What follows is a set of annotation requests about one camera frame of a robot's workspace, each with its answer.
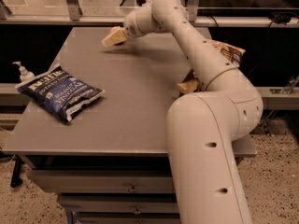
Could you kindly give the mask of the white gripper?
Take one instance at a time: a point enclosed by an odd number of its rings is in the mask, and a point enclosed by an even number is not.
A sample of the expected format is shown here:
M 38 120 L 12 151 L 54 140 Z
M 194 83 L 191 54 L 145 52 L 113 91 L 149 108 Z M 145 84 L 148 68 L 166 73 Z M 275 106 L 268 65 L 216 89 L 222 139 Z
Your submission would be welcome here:
M 144 26 L 147 24 L 146 18 L 147 16 L 141 11 L 133 11 L 128 14 L 123 23 L 124 29 L 128 35 L 134 38 L 144 36 L 146 34 L 144 31 Z M 109 30 L 109 35 L 102 40 L 102 44 L 105 47 L 118 45 L 125 42 L 128 35 L 120 26 L 112 27 Z

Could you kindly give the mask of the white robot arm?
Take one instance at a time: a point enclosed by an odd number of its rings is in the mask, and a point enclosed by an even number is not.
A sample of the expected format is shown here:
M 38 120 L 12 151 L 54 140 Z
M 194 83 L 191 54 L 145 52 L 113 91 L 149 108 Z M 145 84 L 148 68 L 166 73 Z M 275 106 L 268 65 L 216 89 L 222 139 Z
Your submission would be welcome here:
M 181 224 L 253 224 L 232 148 L 259 123 L 263 100 L 243 73 L 188 21 L 178 0 L 153 0 L 126 16 L 102 43 L 169 32 L 203 91 L 171 104 L 168 157 Z

